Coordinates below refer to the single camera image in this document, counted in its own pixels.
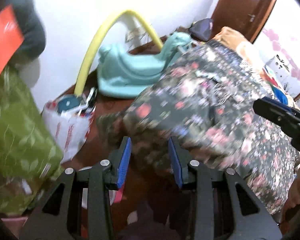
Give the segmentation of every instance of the metal screw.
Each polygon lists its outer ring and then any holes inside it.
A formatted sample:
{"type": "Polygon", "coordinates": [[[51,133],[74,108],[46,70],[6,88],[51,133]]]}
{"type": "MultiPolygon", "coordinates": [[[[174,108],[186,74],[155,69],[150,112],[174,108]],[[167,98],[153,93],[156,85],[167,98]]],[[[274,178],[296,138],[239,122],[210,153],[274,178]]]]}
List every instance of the metal screw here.
{"type": "Polygon", "coordinates": [[[73,169],[72,168],[66,168],[65,174],[70,175],[72,173],[73,173],[73,169]]]}
{"type": "Polygon", "coordinates": [[[194,166],[194,167],[198,167],[199,166],[199,162],[197,160],[192,160],[192,161],[190,161],[190,165],[194,166]]]}
{"type": "Polygon", "coordinates": [[[229,175],[234,175],[234,174],[235,174],[235,170],[232,169],[232,168],[228,168],[228,169],[227,169],[227,173],[228,173],[229,175]]]}
{"type": "Polygon", "coordinates": [[[100,162],[101,166],[108,166],[110,164],[110,161],[109,160],[102,160],[100,162]]]}

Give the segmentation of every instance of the floral fabric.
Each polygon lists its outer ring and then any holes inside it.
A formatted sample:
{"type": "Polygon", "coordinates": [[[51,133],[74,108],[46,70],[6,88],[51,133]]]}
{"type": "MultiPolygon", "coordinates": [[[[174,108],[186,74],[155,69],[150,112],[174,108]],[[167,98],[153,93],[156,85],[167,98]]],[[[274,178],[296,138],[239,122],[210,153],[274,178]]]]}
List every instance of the floral fabric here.
{"type": "Polygon", "coordinates": [[[210,168],[233,167],[274,214],[288,197],[296,151],[280,127],[253,112],[253,102],[264,96],[274,98],[255,69],[211,40],[168,67],[126,111],[102,116],[97,125],[112,146],[123,135],[130,136],[139,168],[151,165],[160,174],[172,173],[167,140],[177,136],[183,148],[210,168]],[[224,103],[216,107],[215,125],[205,73],[222,80],[216,99],[224,103]]]}

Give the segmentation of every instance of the teal plastic rocking toy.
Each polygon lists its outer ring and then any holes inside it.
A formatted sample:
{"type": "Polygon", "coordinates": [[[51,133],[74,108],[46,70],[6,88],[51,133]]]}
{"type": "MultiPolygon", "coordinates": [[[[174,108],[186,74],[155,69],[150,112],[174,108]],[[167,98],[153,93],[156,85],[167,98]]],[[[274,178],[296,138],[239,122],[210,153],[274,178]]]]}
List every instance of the teal plastic rocking toy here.
{"type": "Polygon", "coordinates": [[[115,98],[137,97],[181,56],[178,47],[187,50],[191,41],[186,33],[173,33],[156,55],[131,55],[121,44],[101,46],[97,68],[99,92],[115,98]]]}

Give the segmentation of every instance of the yellow arch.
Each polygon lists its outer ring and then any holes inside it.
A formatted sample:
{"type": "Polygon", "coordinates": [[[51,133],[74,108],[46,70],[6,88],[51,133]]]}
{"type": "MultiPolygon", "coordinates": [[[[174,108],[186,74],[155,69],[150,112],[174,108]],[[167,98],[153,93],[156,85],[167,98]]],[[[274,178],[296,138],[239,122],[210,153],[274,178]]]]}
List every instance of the yellow arch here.
{"type": "Polygon", "coordinates": [[[77,83],[75,85],[74,94],[79,96],[83,92],[84,85],[86,83],[92,62],[94,57],[96,56],[99,47],[101,45],[101,42],[103,41],[104,37],[106,36],[109,29],[114,25],[114,23],[117,21],[117,19],[122,16],[123,14],[129,14],[134,16],[141,24],[141,26],[144,28],[144,30],[149,34],[149,36],[152,38],[154,44],[161,50],[163,43],[158,37],[157,33],[155,32],[154,28],[145,20],[143,17],[141,17],[140,14],[137,12],[126,9],[119,12],[112,13],[100,26],[100,28],[97,30],[96,34],[94,35],[88,50],[86,52],[86,55],[84,56],[84,59],[82,61],[80,71],[77,77],[77,83]]]}

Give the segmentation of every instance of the orange sheet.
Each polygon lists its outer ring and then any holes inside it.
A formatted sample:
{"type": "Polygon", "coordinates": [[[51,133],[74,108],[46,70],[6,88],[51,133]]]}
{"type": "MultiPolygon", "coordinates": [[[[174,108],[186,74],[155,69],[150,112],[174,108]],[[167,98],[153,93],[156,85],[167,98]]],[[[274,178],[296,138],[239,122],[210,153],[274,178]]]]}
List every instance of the orange sheet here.
{"type": "Polygon", "coordinates": [[[0,12],[0,73],[23,40],[12,6],[9,5],[0,12]]]}

